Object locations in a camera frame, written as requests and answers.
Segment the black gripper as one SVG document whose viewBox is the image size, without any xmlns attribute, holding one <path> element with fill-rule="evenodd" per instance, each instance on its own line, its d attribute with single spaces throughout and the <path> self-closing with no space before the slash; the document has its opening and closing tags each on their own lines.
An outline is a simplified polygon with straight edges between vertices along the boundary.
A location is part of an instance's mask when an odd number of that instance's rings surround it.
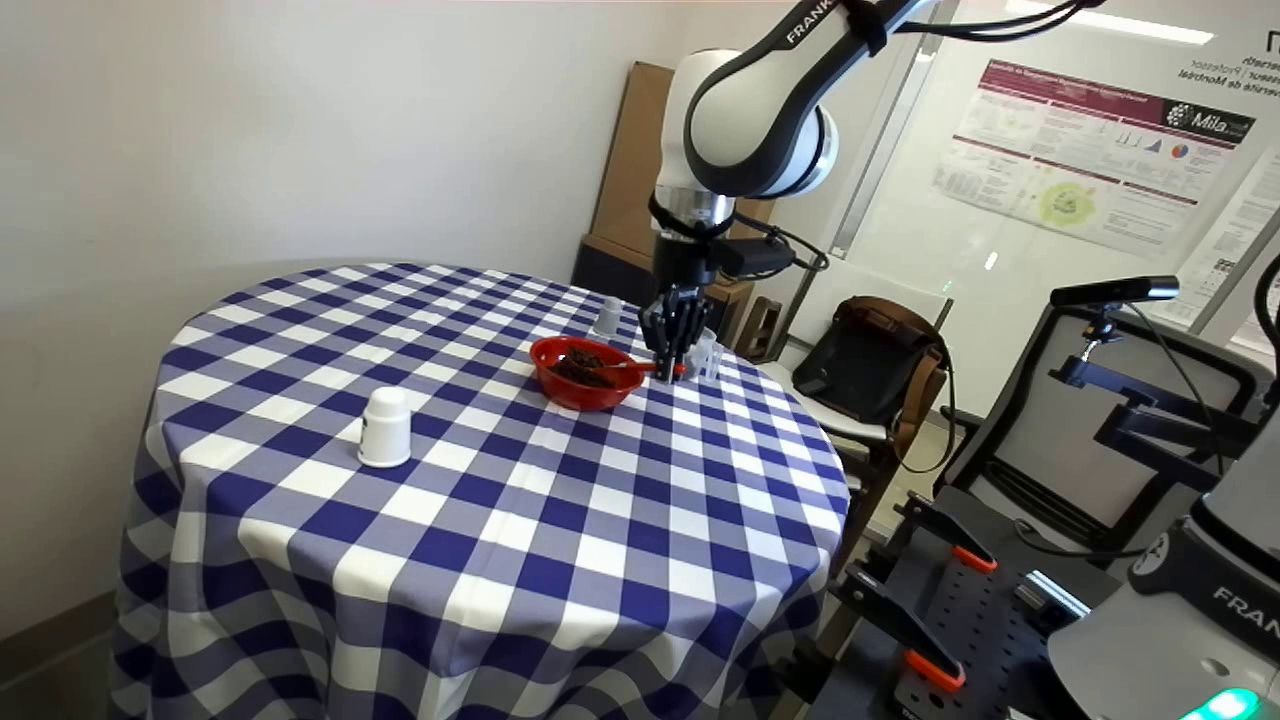
<svg viewBox="0 0 1280 720">
<path fill-rule="evenodd" d="M 676 361 L 676 381 L 692 381 L 692 341 L 704 324 L 704 289 L 711 283 L 711 257 L 692 242 L 655 242 L 652 262 L 655 298 L 648 302 L 641 324 L 652 343 L 652 375 L 668 381 L 665 343 L 690 343 Z"/>
</svg>

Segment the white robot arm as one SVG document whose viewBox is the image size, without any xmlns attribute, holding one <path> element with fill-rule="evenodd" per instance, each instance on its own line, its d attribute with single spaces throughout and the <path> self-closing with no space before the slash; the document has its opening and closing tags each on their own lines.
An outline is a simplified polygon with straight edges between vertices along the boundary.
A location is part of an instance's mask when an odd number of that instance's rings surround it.
<svg viewBox="0 0 1280 720">
<path fill-rule="evenodd" d="M 817 188 L 839 151 L 819 101 L 930 0 L 795 0 L 755 45 L 676 66 L 648 195 L 659 298 L 641 311 L 652 371 L 673 381 L 704 332 L 704 289 L 733 276 L 741 201 Z"/>
</svg>

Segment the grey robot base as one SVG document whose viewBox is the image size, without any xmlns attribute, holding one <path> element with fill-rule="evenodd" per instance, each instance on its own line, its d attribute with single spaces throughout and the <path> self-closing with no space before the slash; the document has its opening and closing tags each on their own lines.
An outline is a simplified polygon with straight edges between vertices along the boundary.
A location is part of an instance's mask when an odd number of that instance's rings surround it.
<svg viewBox="0 0 1280 720">
<path fill-rule="evenodd" d="M 1280 720 L 1280 416 L 1049 664 L 1087 720 Z"/>
</svg>

